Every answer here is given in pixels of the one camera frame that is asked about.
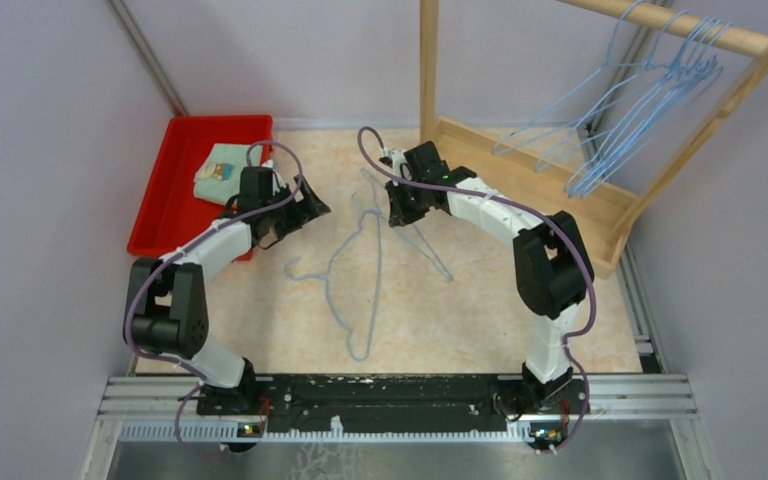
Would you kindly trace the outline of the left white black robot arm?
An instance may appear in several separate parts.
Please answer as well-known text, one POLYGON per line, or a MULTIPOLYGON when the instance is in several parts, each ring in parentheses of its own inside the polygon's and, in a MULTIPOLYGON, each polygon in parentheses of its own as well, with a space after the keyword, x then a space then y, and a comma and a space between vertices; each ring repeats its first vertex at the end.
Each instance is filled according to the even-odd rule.
POLYGON ((207 283, 264 238, 280 241, 330 211, 301 174, 287 183, 271 166, 243 168, 237 193, 202 233, 134 262, 124 340, 144 358, 187 369, 233 412, 252 411, 260 399, 253 364, 211 335, 207 283))

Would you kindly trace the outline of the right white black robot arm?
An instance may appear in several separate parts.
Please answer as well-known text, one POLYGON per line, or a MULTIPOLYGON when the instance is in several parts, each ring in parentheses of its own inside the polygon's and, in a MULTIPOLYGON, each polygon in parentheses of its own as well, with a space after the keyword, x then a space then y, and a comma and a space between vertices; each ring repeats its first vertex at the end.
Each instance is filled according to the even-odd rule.
POLYGON ((523 398, 536 412, 550 411, 572 377, 562 337, 594 279, 575 219, 559 211, 542 220, 509 204, 474 171, 450 168, 431 141, 383 151, 379 161, 394 176, 385 185, 390 225, 411 225, 432 209, 442 210, 511 249, 517 292, 537 317, 524 363, 523 398))

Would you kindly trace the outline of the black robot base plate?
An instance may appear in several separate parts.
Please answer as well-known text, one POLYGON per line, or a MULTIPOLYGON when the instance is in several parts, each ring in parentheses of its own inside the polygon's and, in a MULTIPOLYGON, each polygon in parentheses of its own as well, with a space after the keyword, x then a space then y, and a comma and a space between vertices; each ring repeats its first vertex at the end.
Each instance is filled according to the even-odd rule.
POLYGON ((200 416, 252 415, 269 433, 501 433, 535 415, 571 425, 590 405, 572 379, 550 398, 534 399, 520 374, 271 374, 256 377, 252 402, 197 396, 200 416))

